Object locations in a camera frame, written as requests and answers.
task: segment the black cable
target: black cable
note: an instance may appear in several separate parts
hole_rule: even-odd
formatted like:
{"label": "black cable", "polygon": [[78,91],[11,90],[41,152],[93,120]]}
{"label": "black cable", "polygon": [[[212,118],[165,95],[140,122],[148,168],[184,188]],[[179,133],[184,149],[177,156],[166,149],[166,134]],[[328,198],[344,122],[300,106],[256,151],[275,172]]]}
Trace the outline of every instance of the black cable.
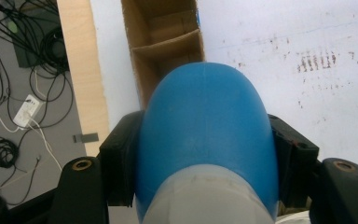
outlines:
{"label": "black cable", "polygon": [[1,87],[1,93],[0,93],[0,105],[6,100],[6,96],[4,95],[4,79],[1,73],[1,67],[3,70],[3,74],[5,75],[6,81],[7,81],[7,87],[10,88],[10,81],[9,81],[9,77],[8,77],[8,73],[6,68],[4,67],[4,64],[2,62],[2,59],[0,57],[0,87]]}
{"label": "black cable", "polygon": [[[37,38],[36,32],[34,31],[33,25],[35,27],[37,27],[39,33],[42,36],[45,36],[42,26],[37,21],[49,21],[49,22],[53,22],[53,23],[57,23],[57,22],[50,21],[47,19],[30,17],[24,13],[20,13],[20,12],[14,10],[14,9],[12,9],[12,11],[10,11],[10,13],[7,13],[9,11],[9,9],[6,9],[4,11],[5,11],[6,16],[2,20],[0,20],[0,32],[2,32],[4,35],[10,36],[14,41],[9,41],[1,35],[0,35],[0,38],[5,39],[6,41],[12,43],[15,46],[25,49],[26,51],[28,51],[28,52],[32,53],[34,56],[36,56],[36,58],[40,58],[40,56],[42,56],[40,53],[41,49],[40,49],[39,43],[37,41],[38,38]],[[17,26],[17,29],[18,29],[17,35],[14,35],[11,32],[9,32],[7,30],[7,27],[2,23],[2,21],[6,20],[6,19],[10,19],[12,22],[15,23],[15,25]]]}
{"label": "black cable", "polygon": [[[9,169],[11,167],[14,167],[13,168],[13,172],[11,173],[11,175],[1,184],[0,186],[0,197],[2,197],[2,187],[13,177],[13,175],[19,170],[19,171],[22,171],[24,173],[27,173],[25,171],[23,171],[22,169],[18,168],[16,166],[16,161],[17,161],[17,158],[19,157],[20,155],[20,146],[23,142],[23,139],[25,137],[25,135],[27,135],[28,132],[30,132],[31,130],[28,130],[27,132],[24,133],[24,135],[21,137],[21,140],[19,142],[19,145],[16,146],[13,142],[11,142],[10,140],[7,140],[5,138],[2,138],[0,137],[0,167],[2,168],[6,168],[6,169]],[[28,188],[25,192],[25,195],[23,196],[23,198],[17,202],[17,203],[10,203],[10,202],[7,202],[7,204],[9,205],[18,205],[18,204],[21,204],[25,201],[25,199],[28,197],[29,195],[29,192],[31,190],[31,186],[33,184],[33,180],[34,180],[34,173],[36,171],[36,168],[37,168],[37,165],[39,164],[40,162],[40,156],[38,158],[36,158],[36,164],[34,166],[34,169],[32,171],[32,174],[31,174],[31,180],[30,180],[30,184],[28,185]]]}
{"label": "black cable", "polygon": [[15,100],[15,101],[18,101],[18,102],[22,102],[22,103],[25,103],[25,102],[30,103],[31,102],[31,100],[21,100],[21,99],[17,99],[16,97],[13,97],[11,95],[11,90],[9,88],[7,88],[7,96],[8,96],[7,99],[12,99],[12,100]]}
{"label": "black cable", "polygon": [[25,1],[19,8],[19,11],[26,10],[24,9],[27,4],[34,5],[39,8],[43,8],[49,13],[58,15],[58,8],[54,6],[51,2],[42,2],[42,1]]}
{"label": "black cable", "polygon": [[[54,51],[57,45],[63,46],[62,52]],[[57,69],[57,75],[69,71],[61,28],[55,28],[43,37],[40,43],[40,54],[44,62]]]}
{"label": "black cable", "polygon": [[[63,121],[69,115],[69,113],[72,110],[72,107],[74,105],[74,90],[73,90],[72,85],[71,85],[70,81],[68,80],[68,78],[64,74],[62,74],[62,76],[64,78],[64,83],[66,83],[66,82],[68,83],[68,87],[70,89],[69,91],[70,91],[70,94],[71,94],[71,100],[70,100],[70,104],[68,106],[68,109],[66,110],[65,114],[60,119],[58,119],[57,121],[55,121],[55,122],[53,122],[51,124],[48,124],[48,125],[46,125],[46,124],[40,125],[40,128],[49,128],[49,127],[52,127],[52,126],[55,126],[55,125],[59,124],[61,121]],[[41,121],[39,121],[39,124],[41,124],[41,122],[46,117],[47,110],[48,110],[48,104],[46,104],[46,106],[45,106],[45,113],[44,113],[44,116],[41,119]]]}
{"label": "black cable", "polygon": [[[25,199],[28,197],[28,194],[30,193],[32,183],[34,182],[34,172],[36,171],[36,168],[37,168],[37,165],[39,164],[39,162],[40,162],[40,158],[38,157],[38,158],[36,158],[36,164],[34,165],[34,169],[33,169],[32,174],[31,174],[30,184],[28,185],[28,189],[25,192],[24,197],[17,203],[10,203],[10,202],[7,201],[7,204],[9,204],[9,205],[19,205],[19,204],[21,204],[21,203],[23,203],[25,201]],[[14,167],[14,170],[13,170],[13,173],[11,174],[11,176],[2,183],[2,185],[0,187],[0,197],[3,198],[2,192],[1,192],[2,187],[6,184],[7,181],[9,181],[11,179],[11,177],[13,177],[13,175],[16,173],[16,170],[18,170],[18,168]]]}
{"label": "black cable", "polygon": [[10,168],[19,157],[19,148],[11,141],[0,137],[0,167]]}
{"label": "black cable", "polygon": [[44,77],[44,76],[41,76],[40,74],[37,74],[39,77],[42,77],[42,78],[45,78],[45,79],[52,79],[52,82],[50,84],[50,87],[48,88],[48,93],[47,93],[47,96],[46,96],[46,99],[42,99],[38,93],[36,92],[36,90],[34,89],[34,84],[33,84],[33,74],[31,73],[29,75],[29,84],[30,84],[30,87],[31,87],[31,91],[32,93],[34,94],[34,96],[36,96],[39,100],[41,101],[44,101],[44,102],[47,102],[47,103],[50,103],[50,102],[54,102],[56,100],[58,100],[61,96],[62,96],[62,93],[63,91],[65,90],[65,84],[66,84],[66,81],[65,79],[63,79],[63,83],[62,83],[62,87],[61,87],[61,90],[57,93],[57,95],[55,97],[51,97],[51,92],[53,90],[53,87],[55,87],[55,85],[58,85],[56,84],[57,80],[59,77],[61,76],[65,76],[65,74],[60,74],[58,76],[55,76],[55,77]]}

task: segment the gray floor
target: gray floor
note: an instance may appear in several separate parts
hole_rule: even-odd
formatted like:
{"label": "gray floor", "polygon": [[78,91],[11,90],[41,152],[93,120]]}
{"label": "gray floor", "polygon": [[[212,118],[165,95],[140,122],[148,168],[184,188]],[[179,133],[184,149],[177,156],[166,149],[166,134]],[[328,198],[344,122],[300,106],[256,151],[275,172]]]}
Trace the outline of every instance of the gray floor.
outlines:
{"label": "gray floor", "polygon": [[[24,100],[28,94],[32,94],[29,75],[31,70],[29,68],[19,68],[13,45],[0,39],[0,56],[7,69],[12,96]],[[51,95],[57,95],[61,91],[61,85],[63,79],[59,78],[56,81],[55,88],[52,89]],[[51,85],[51,80],[39,78],[38,87],[40,92],[47,93],[48,88]],[[71,102],[71,93],[68,86],[64,89],[62,96],[55,102],[48,104],[48,110],[45,120],[41,125],[48,125],[56,122],[61,118]],[[10,100],[9,110],[14,117],[21,107],[22,102]],[[35,120],[40,120],[43,114],[45,106],[42,106],[39,113],[36,115]],[[0,106],[0,116],[6,126],[14,130],[15,125],[10,121],[7,114],[7,102]],[[70,110],[69,115],[61,121],[59,124],[43,129],[43,132],[51,145],[53,154],[57,158],[60,165],[63,167],[68,161],[86,155],[85,147],[82,143],[74,143],[73,135],[80,134],[81,128],[79,123],[79,117],[76,109],[76,102],[74,99],[74,105]],[[4,129],[0,123],[0,137],[6,138],[17,145],[21,137],[25,134],[25,131],[18,131],[16,133],[9,133]],[[7,182],[1,189],[2,196],[9,203],[18,203],[26,194],[32,172],[36,164],[36,158],[40,157],[35,173],[34,180],[31,186],[28,197],[25,201],[32,199],[33,197],[42,194],[57,186],[60,178],[60,169],[57,163],[49,155],[46,145],[40,133],[30,131],[24,137],[20,147],[20,156],[16,162],[19,169],[26,171],[17,171],[16,174]],[[13,172],[11,168],[0,168],[0,186],[3,182],[9,178]]]}

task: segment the wooden board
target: wooden board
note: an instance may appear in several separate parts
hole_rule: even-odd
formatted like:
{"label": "wooden board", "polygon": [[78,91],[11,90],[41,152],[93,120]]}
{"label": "wooden board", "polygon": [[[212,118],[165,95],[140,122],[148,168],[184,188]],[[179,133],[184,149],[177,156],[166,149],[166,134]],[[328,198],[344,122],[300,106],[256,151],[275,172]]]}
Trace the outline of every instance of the wooden board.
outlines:
{"label": "wooden board", "polygon": [[82,133],[98,133],[100,139],[86,143],[86,152],[96,156],[109,123],[90,0],[59,0],[58,7]]}

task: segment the wire tangle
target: wire tangle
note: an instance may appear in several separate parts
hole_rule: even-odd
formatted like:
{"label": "wire tangle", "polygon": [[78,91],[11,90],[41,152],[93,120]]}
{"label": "wire tangle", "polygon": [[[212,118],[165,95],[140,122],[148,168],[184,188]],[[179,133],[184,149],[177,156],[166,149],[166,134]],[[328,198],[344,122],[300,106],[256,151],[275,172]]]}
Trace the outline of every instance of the wire tangle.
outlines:
{"label": "wire tangle", "polygon": [[[38,10],[48,13],[51,18],[38,16]],[[26,0],[18,5],[11,0],[0,1],[0,39],[28,52],[25,57],[31,68],[29,87],[34,96],[44,102],[38,115],[41,119],[37,119],[40,127],[52,127],[64,120],[73,107],[74,93],[70,78],[66,76],[69,65],[56,3],[52,0]],[[16,87],[16,84],[12,84],[13,75],[10,69],[7,71],[0,57],[0,105],[6,103],[8,116],[14,124],[12,120],[16,111],[13,108],[19,107],[18,104],[24,100],[22,96],[15,96],[19,92],[13,88]],[[39,90],[38,82],[41,84],[39,87],[47,87]],[[68,106],[57,111],[51,103],[60,100],[63,93],[70,96]]]}
{"label": "wire tangle", "polygon": [[15,166],[18,157],[19,148],[10,140],[0,137],[0,167]]}

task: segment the screw hole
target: screw hole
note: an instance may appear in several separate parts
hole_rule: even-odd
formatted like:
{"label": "screw hole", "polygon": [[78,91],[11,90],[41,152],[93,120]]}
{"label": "screw hole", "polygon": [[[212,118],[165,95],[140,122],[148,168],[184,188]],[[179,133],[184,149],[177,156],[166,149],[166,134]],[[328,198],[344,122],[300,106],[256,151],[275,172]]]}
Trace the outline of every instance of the screw hole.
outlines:
{"label": "screw hole", "polygon": [[345,161],[334,161],[335,166],[344,172],[354,172],[356,168]]}
{"label": "screw hole", "polygon": [[82,171],[82,170],[86,170],[89,167],[91,167],[92,162],[89,160],[81,160],[81,161],[77,161],[72,165],[72,169],[75,171]]}

